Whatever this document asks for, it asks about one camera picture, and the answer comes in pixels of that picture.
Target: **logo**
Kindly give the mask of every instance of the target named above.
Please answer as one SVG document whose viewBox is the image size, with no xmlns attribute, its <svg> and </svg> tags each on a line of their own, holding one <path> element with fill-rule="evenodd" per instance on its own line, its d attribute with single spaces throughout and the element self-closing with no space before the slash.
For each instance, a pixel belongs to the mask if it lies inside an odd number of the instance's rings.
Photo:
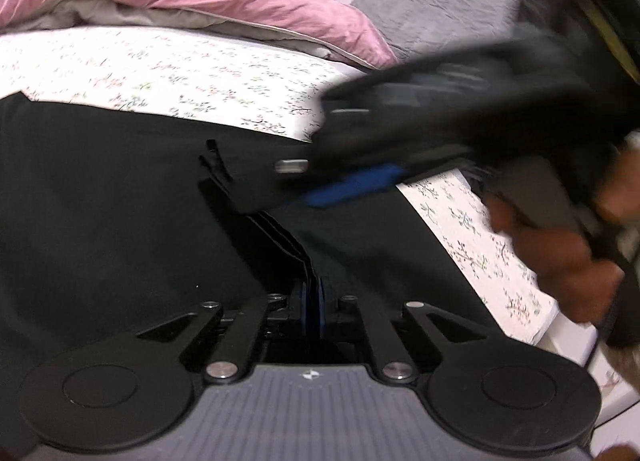
<svg viewBox="0 0 640 461">
<path fill-rule="evenodd" d="M 322 375 L 314 370 L 314 369 L 309 369 L 308 371 L 305 371 L 304 373 L 302 373 L 302 377 L 305 378 L 305 380 L 317 380 L 319 377 L 321 377 Z"/>
</svg>

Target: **yellow stripe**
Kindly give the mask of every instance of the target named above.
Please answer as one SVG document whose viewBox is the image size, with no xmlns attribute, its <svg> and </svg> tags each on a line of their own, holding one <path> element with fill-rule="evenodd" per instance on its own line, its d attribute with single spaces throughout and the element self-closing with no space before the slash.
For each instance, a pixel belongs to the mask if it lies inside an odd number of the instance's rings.
<svg viewBox="0 0 640 461">
<path fill-rule="evenodd" d="M 637 83 L 640 84 L 640 71 L 636 66 L 636 63 L 629 55 L 625 45 L 622 43 L 618 34 L 613 27 L 607 22 L 602 12 L 598 7 L 590 0 L 581 0 L 580 8 L 594 25 L 596 30 L 600 32 L 602 39 L 609 48 L 611 54 L 620 63 L 620 66 L 626 71 L 626 73 Z"/>
</svg>

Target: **black fabric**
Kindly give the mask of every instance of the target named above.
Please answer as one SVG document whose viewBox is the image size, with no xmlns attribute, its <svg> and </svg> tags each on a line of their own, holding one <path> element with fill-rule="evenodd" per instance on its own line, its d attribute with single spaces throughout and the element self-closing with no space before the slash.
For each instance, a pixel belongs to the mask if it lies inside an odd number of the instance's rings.
<svg viewBox="0 0 640 461">
<path fill-rule="evenodd" d="M 419 298 L 495 327 L 396 190 L 328 210 L 293 201 L 233 212 L 234 178 L 267 187 L 256 165 L 271 167 L 281 145 L 300 143 L 21 94 L 0 101 L 3 447 L 22 455 L 35 444 L 17 409 L 30 369 L 203 300 L 237 307 L 319 279 L 335 296 L 373 290 L 398 308 Z"/>
<path fill-rule="evenodd" d="M 203 300 L 235 307 L 297 274 L 199 164 L 213 124 L 0 101 L 0 444 L 34 437 L 17 387 L 42 361 Z"/>
<path fill-rule="evenodd" d="M 287 184 L 277 181 L 273 164 L 283 157 L 304 156 L 305 146 L 233 130 L 224 139 L 208 142 L 204 159 L 236 208 L 270 206 L 298 194 L 297 187 L 288 191 Z M 294 199 L 266 214 L 300 245 L 335 297 L 373 291 L 389 307 L 417 299 L 497 329 L 462 272 L 395 188 L 325 209 Z"/>
</svg>

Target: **blue tab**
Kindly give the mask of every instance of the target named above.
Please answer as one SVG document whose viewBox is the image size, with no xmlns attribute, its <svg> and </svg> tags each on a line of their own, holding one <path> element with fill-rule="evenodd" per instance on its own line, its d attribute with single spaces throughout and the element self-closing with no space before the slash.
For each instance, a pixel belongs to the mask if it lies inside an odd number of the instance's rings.
<svg viewBox="0 0 640 461">
<path fill-rule="evenodd" d="M 366 168 L 348 174 L 338 183 L 308 192 L 303 199 L 309 206 L 323 208 L 371 192 L 387 190 L 396 185 L 404 174 L 404 169 L 396 164 Z"/>
</svg>

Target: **gray ribbed platform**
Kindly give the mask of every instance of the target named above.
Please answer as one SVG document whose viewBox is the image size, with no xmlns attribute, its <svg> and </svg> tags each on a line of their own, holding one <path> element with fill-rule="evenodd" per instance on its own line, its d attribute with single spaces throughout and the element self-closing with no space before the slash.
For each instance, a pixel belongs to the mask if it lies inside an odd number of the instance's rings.
<svg viewBox="0 0 640 461">
<path fill-rule="evenodd" d="M 452 438 L 408 389 L 372 380 L 359 365 L 259 365 L 237 385 L 210 387 L 175 430 L 112 455 L 41 447 L 29 461 L 490 461 Z M 585 461 L 574 449 L 547 457 Z"/>
</svg>

